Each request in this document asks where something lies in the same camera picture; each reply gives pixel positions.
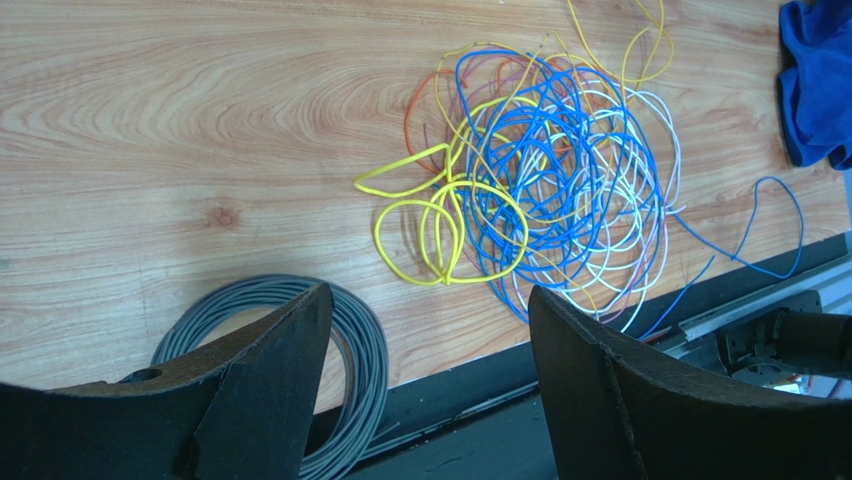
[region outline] gray cable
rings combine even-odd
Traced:
[[[163,337],[152,365],[196,348],[225,320],[259,307],[280,307],[320,280],[261,275],[225,285],[193,305]],[[346,394],[329,439],[302,459],[300,479],[343,478],[364,454],[379,426],[388,390],[388,349],[376,315],[358,297],[331,285],[331,338],[346,367]]]

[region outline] wooden table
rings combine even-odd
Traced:
[[[849,227],[841,176],[785,156],[780,3],[666,0],[677,55],[646,85],[682,141],[684,216],[727,248],[767,174],[798,195],[808,243]],[[576,6],[609,65],[646,25],[627,0]],[[549,30],[581,53],[559,0],[3,2],[0,380],[115,381],[145,366],[201,295],[269,272],[321,277],[369,303],[393,385],[526,341],[484,285],[396,278],[370,236],[388,202],[351,182],[405,155],[403,113],[445,51],[477,40],[533,50]],[[783,191],[767,186],[744,256],[794,248],[795,225]],[[669,227],[655,295],[710,256]],[[389,246],[404,251],[394,228]],[[737,267],[720,260],[705,278]],[[329,358],[319,409],[342,392]]]

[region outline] blue towel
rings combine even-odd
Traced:
[[[781,41],[796,65],[781,72],[781,123],[787,151],[800,167],[826,156],[852,167],[852,0],[781,7]]]

